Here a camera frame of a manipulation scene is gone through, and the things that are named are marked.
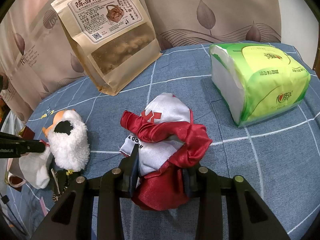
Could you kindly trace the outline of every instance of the qr code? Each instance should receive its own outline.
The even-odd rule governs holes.
[[[92,34],[92,37],[94,37],[96,40],[102,38],[102,36],[100,35],[100,33]]]

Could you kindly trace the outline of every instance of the green tissue package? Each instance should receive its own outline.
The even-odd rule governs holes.
[[[237,126],[262,121],[298,105],[310,82],[309,72],[300,63],[270,45],[211,45],[210,57],[212,81]]]

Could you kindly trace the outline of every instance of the white satin fabric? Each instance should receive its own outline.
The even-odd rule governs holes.
[[[170,93],[162,93],[157,96],[146,106],[144,114],[149,117],[148,122],[153,121],[154,123],[193,121],[190,119],[190,109]],[[120,151],[126,155],[131,155],[136,143],[140,144],[140,176],[158,171],[162,164],[183,145],[183,142],[180,141],[176,135],[172,135],[158,143],[146,143],[140,141],[133,133],[130,133],[120,148]]]

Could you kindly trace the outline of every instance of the white label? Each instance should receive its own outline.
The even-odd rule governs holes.
[[[94,43],[142,20],[131,0],[73,0],[68,5]]]

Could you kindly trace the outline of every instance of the resealable bag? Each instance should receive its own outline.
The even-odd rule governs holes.
[[[210,56],[212,81],[238,126],[298,105],[310,82],[309,72],[300,63],[270,45],[211,45]]]
[[[55,0],[68,41],[98,90],[116,95],[160,55],[139,0]]]

